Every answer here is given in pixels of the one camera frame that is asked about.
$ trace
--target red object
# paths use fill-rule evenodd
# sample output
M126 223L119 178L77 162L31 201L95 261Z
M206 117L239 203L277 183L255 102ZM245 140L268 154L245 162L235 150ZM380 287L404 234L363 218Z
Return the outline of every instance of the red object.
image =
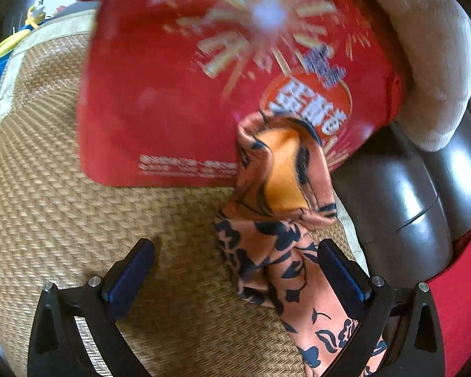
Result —
M404 92L397 41L367 7L102 0L77 109L82 169L113 186L234 185L236 126L259 107L309 118L335 169Z
M429 285L443 335L446 377L453 377L471 356L471 240Z

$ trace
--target woven mat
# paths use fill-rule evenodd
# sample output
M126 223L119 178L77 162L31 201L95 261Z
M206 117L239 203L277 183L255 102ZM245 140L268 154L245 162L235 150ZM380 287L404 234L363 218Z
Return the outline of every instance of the woven mat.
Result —
M81 172L75 103L87 42L30 49L0 125L0 343L14 372L26 375L41 285L80 286L148 237L158 260L118 327L153 376L303 376L274 310L243 302L227 280L211 220L230 188L111 188ZM315 237L352 259L340 223ZM110 375L78 323L97 371Z

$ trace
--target blue gripper pad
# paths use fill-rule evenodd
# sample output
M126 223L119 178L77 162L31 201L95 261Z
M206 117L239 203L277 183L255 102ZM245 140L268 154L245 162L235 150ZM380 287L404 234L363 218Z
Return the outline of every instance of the blue gripper pad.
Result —
M122 261L113 264L103 279L101 297L108 303L108 314L122 319L154 264L155 248L152 241L141 238Z
M317 263L347 316L363 319L372 294L370 280L363 269L356 262L349 261L331 239L319 243Z

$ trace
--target silver bolt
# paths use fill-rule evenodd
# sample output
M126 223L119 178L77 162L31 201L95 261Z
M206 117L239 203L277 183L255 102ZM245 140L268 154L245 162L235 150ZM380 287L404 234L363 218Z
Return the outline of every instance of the silver bolt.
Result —
M89 279L88 283L90 287L96 287L101 283L101 278L99 276L93 276L91 279Z
M53 283L51 281L47 281L46 283L44 283L44 286L42 286L42 289L44 292L48 292L51 290L51 288L53 287Z
M376 287L382 287L384 286L384 284L386 283L384 278L381 277L381 276L378 276L378 275L375 275L372 277L372 283L376 286Z
M419 283L419 289L423 292L429 292L429 285L425 282Z

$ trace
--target red cloth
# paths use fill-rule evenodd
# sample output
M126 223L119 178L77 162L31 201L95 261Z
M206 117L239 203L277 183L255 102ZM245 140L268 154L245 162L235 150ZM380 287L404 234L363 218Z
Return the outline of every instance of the red cloth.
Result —
M452 377L471 356L471 241L429 285L440 318L446 377Z

